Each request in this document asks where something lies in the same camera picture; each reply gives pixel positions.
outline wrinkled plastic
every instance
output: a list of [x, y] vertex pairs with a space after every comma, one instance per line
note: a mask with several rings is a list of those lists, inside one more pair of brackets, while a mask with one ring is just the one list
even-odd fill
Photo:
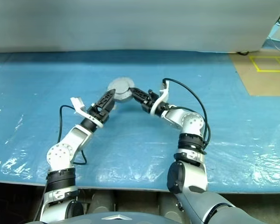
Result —
[[[249, 96], [228, 55], [197, 52], [0, 54], [0, 182], [43, 185], [46, 154], [57, 141], [59, 107], [77, 96], [89, 106], [119, 76], [155, 92], [171, 77], [197, 93], [212, 131], [206, 149], [209, 190], [280, 192], [280, 97]], [[168, 101], [201, 112], [174, 83]], [[63, 136], [81, 120], [65, 108]], [[116, 104], [84, 149], [88, 164], [77, 166], [77, 185], [167, 190], [178, 136], [139, 103]]]

